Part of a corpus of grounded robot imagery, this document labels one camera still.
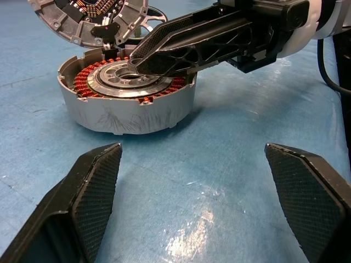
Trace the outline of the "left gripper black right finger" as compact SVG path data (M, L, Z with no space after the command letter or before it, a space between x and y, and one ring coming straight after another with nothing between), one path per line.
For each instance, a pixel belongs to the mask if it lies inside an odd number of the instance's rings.
M351 185L316 154L268 143L284 216L309 263L351 263Z

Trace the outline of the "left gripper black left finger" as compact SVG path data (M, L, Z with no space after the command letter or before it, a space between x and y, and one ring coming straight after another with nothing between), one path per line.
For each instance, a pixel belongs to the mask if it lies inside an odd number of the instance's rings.
M38 203L0 263L94 263L112 213L122 145L82 154Z

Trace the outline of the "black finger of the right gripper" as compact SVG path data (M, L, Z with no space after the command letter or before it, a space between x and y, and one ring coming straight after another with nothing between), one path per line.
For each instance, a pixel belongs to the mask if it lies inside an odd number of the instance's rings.
M240 10L200 10L156 26L132 58L232 58L253 52L252 23Z
M136 49L128 68L141 75L184 77L229 59L229 47L224 45L190 45L158 47L142 55Z

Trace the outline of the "silver spoked rotor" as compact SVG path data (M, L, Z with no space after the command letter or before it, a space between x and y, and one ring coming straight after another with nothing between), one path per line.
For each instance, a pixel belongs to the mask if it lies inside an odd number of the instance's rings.
M108 63L94 69L87 77L93 91L112 98L132 99L151 96L167 89L170 77L141 75L128 68L127 61Z

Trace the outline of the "small white round object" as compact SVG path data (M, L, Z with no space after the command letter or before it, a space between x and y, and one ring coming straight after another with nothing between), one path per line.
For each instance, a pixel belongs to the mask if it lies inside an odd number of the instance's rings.
M27 0L61 38L85 47L123 44L146 20L148 0Z

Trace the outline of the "silver motor housing copper windings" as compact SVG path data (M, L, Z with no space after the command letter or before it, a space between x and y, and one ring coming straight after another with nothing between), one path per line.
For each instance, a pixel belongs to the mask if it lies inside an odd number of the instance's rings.
M148 134L176 126L194 104L197 76L172 78L165 90L146 97L120 99L103 96L87 85L96 68L117 61L128 61L135 46L122 49L92 49L81 58L74 56L58 70L58 82L71 118L95 132Z

